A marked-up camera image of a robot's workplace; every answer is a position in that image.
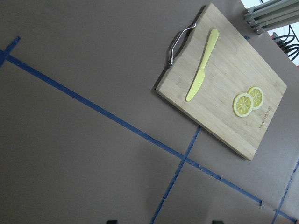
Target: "gray surface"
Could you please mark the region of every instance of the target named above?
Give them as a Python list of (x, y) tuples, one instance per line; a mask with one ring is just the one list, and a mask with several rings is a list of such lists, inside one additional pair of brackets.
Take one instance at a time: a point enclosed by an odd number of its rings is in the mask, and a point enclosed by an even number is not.
[[(0, 49), (19, 35), (11, 55), (183, 154), (197, 125), (153, 86), (170, 42), (209, 2), (2, 1)], [(288, 88), (253, 161), (204, 130), (189, 158), (261, 198), (264, 207), (186, 164), (167, 200), (192, 209), (176, 213), (166, 200), (158, 218), (269, 222), (299, 158), (299, 71), (267, 34), (257, 36), (242, 22), (239, 0), (212, 2)], [(0, 91), (0, 221), (149, 222), (178, 159), (8, 62), (0, 69)], [(295, 216), (292, 189), (283, 209)], [(242, 209), (221, 211), (231, 204)]]
[(290, 184), (281, 211), (299, 219), (299, 172), (296, 172)]
[(277, 216), (275, 224), (294, 224), (291, 220), (286, 219), (283, 216)]
[(14, 65), (0, 77), (2, 224), (150, 222), (179, 159)]
[(211, 224), (212, 220), (222, 220), (225, 224), (270, 224), (273, 216), (269, 207), (259, 206), (229, 186), (185, 164), (155, 223)]

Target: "lemon slice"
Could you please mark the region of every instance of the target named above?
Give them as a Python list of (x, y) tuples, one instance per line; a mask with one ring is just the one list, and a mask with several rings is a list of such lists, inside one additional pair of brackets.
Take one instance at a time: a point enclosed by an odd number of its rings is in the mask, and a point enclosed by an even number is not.
[(237, 116), (246, 117), (249, 115), (253, 108), (253, 99), (247, 93), (237, 95), (233, 102), (233, 109)]
[(260, 87), (254, 86), (247, 92), (253, 99), (253, 110), (257, 110), (263, 104), (263, 91)]

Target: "yellow knife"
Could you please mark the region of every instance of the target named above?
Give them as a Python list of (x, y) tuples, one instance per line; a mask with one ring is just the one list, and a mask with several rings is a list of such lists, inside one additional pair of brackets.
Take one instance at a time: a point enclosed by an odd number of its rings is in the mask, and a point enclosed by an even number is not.
[(202, 57), (200, 66), (198, 68), (198, 71), (195, 75), (195, 78), (190, 86), (190, 89), (186, 95), (185, 100), (189, 102), (197, 93), (199, 88), (201, 87), (202, 82), (204, 81), (205, 78), (205, 66), (206, 63), (212, 53), (212, 50), (214, 49), (214, 46), (218, 40), (219, 32), (216, 29), (212, 29), (209, 39), (206, 44), (206, 50), (204, 52), (204, 55)]

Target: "wooden cutting board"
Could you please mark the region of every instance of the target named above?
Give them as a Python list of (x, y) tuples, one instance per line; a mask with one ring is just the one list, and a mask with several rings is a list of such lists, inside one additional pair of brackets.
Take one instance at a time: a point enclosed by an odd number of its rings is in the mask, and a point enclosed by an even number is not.
[[(219, 31), (219, 38), (206, 64), (206, 77), (194, 98), (186, 102), (213, 28)], [(253, 86), (263, 90), (263, 105), (247, 117), (236, 116), (235, 96)], [(248, 160), (253, 159), (285, 90), (285, 83), (213, 4), (205, 7), (174, 65), (156, 88), (160, 95)]]

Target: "cutting board handle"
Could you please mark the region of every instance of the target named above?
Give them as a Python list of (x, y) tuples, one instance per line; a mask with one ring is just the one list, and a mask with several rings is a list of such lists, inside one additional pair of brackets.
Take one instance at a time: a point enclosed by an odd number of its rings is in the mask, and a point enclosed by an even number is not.
[(179, 34), (177, 35), (177, 38), (176, 38), (175, 42), (173, 43), (172, 47), (170, 48), (170, 63), (168, 65), (169, 68), (174, 65), (174, 61), (173, 61), (173, 49), (177, 45), (179, 39), (182, 37), (182, 35), (183, 35), (184, 32), (193, 29), (194, 27), (196, 27), (196, 25), (197, 24), (194, 23), (193, 25), (188, 26), (186, 29), (184, 29), (183, 31), (179, 32)]

